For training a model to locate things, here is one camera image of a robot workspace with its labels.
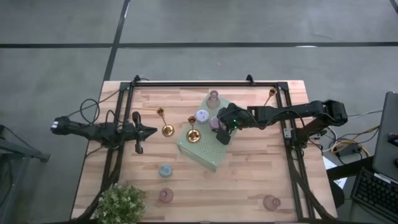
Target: wooden table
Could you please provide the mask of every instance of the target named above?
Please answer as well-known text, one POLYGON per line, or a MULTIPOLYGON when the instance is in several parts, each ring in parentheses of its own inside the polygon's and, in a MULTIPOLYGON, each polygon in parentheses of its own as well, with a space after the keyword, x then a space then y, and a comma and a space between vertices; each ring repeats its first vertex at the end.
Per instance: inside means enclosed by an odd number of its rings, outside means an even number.
MULTIPOLYGON (((288 81, 293 105, 308 103, 303 81, 288 81)), ((101 99, 119 89, 120 82, 105 82, 101 99)), ((229 146, 226 157, 217 172, 204 168, 179 153, 175 144, 206 94, 208 87, 135 87, 131 112, 138 111, 142 123, 158 131, 142 143, 143 154, 134 152, 135 141, 124 148, 119 182, 128 182, 147 192, 147 210, 143 222, 274 222, 297 219, 287 167, 280 124, 238 131, 229 146), (175 127, 175 134, 166 138, 161 133, 162 119, 156 109, 165 110, 165 120, 175 127), (159 175, 159 166, 168 163, 173 167, 169 178, 159 175), (174 191, 171 203, 158 201, 159 190, 170 187, 174 191), (262 205, 265 195, 275 195, 281 206, 268 212, 262 205)), ((245 108, 263 105, 268 87, 220 87, 220 96, 245 108)), ((98 122, 104 122, 107 110, 114 110, 117 95, 100 104, 98 122)), ((275 98, 267 105, 277 106, 275 98)), ((90 142, 88 152, 98 148, 90 142)), ((106 150, 99 150, 86 159, 73 207, 72 218, 78 217, 94 199, 100 189, 106 150)), ((310 188, 328 212, 336 216, 320 150, 309 145, 305 149, 305 165, 310 188)), ((303 193, 300 198, 307 213, 303 193)))

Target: green pegboard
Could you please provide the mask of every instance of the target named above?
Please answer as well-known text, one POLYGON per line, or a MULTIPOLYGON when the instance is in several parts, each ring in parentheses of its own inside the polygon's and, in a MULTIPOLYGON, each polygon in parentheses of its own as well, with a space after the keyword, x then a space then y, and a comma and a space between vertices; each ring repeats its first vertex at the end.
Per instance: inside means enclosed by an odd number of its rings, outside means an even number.
MULTIPOLYGON (((218 97, 220 99, 219 107, 215 109, 210 109, 206 105, 206 100, 209 97, 209 94, 205 97, 198 110, 206 110, 209 112, 209 120, 205 124, 194 125, 194 128, 197 129, 201 138, 198 142, 190 143, 187 141, 187 132, 192 128, 190 124, 186 125, 184 131, 182 132, 180 138, 178 139, 177 146, 180 152, 192 160, 198 162, 199 164, 211 169, 213 172, 216 172, 217 166, 225 157, 225 152, 227 150, 226 145, 220 143, 216 138, 216 133, 210 129, 210 119, 214 116, 217 116, 218 111, 227 107, 230 103, 228 100, 218 97)), ((236 131, 231 133, 230 144, 233 140, 236 131)))

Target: potted plant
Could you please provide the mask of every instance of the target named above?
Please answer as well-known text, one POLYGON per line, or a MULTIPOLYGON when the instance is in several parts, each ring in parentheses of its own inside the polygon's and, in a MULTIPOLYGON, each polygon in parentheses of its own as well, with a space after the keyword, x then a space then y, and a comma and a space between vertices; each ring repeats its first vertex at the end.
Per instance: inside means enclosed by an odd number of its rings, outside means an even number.
POLYGON ((102 193, 95 217, 102 224, 133 224, 145 213, 145 192, 127 184, 114 184, 102 193))

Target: concrete floor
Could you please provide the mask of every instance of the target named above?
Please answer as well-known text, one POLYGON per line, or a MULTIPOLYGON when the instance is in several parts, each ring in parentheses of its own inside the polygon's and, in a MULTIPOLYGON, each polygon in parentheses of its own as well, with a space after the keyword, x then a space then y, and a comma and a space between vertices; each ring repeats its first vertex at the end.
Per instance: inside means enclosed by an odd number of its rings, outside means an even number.
MULTIPOLYGON (((111 43, 123 1, 0 1, 0 44, 111 43)), ((398 41, 388 0, 137 0, 121 42, 398 41)), ((110 49, 0 49, 0 123, 44 152, 32 161, 18 223, 69 219, 87 141, 49 131, 57 116, 97 99, 110 49)), ((349 114, 381 108, 397 91, 397 47, 264 49, 119 49, 111 80, 305 80, 310 100, 334 99, 349 114)), ((377 125, 380 114, 336 128, 339 136, 377 125)), ((326 145, 329 140, 322 139, 326 145)), ((374 152, 375 140, 365 147, 374 152)), ((326 155, 340 164, 332 155, 326 155)), ((357 157, 345 158, 347 162, 357 157)), ((350 179, 345 188, 349 197, 350 179)), ((342 220, 373 215, 347 202, 342 220)))

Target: brass candlestick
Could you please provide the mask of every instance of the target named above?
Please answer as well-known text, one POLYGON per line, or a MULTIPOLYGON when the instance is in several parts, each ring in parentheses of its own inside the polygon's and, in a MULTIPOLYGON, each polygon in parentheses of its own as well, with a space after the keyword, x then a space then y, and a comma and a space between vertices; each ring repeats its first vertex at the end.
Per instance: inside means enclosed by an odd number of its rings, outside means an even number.
POLYGON ((164 120, 164 110, 163 108, 159 108, 156 110, 156 113, 162 118, 164 126, 162 128, 162 134, 165 137, 170 137, 174 134, 174 127, 170 124, 166 124, 166 121, 164 120))
POLYGON ((193 128, 193 125, 197 121, 196 117, 191 116, 188 118, 188 122, 191 124, 192 129, 187 132, 187 140, 190 143, 195 143, 200 140, 200 132, 193 128))
POLYGON ((268 99, 267 99, 266 103, 264 103, 264 106, 268 103, 269 99, 276 94, 276 91, 277 90, 275 88, 271 88, 269 90, 269 96, 268 96, 268 99))

